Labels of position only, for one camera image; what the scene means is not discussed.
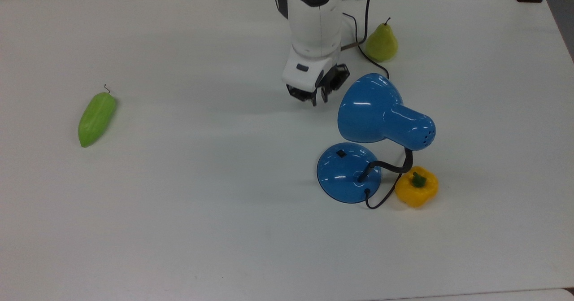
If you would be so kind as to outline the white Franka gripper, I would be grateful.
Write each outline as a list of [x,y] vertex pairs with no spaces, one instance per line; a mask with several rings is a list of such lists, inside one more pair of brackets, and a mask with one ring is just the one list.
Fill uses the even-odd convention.
[[350,76],[346,64],[338,64],[340,47],[298,48],[291,46],[282,79],[292,97],[317,106],[317,95],[324,103]]

